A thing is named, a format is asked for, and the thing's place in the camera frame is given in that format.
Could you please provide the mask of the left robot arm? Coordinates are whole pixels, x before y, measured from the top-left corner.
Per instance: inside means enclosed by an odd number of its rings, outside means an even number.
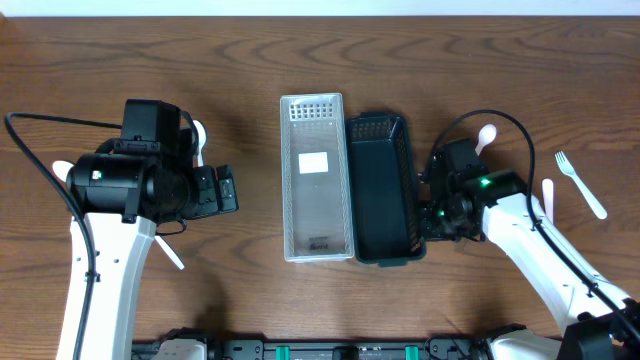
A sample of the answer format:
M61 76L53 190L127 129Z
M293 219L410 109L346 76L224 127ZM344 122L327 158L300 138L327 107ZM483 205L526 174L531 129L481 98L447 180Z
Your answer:
M203 161L203 125L160 100L130 99L117 138L52 169L77 203L60 359L126 359L140 280L163 223L238 210L230 166Z

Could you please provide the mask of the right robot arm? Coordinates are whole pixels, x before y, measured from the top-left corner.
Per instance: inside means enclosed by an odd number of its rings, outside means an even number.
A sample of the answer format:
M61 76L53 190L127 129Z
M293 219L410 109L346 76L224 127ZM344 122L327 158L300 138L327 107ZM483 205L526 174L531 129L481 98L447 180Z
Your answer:
M491 173L476 153L439 152L426 168L429 240L478 237L517 266L556 322L558 340L513 325L480 340L475 359L636 359L639 304L603 277L544 214L510 170Z

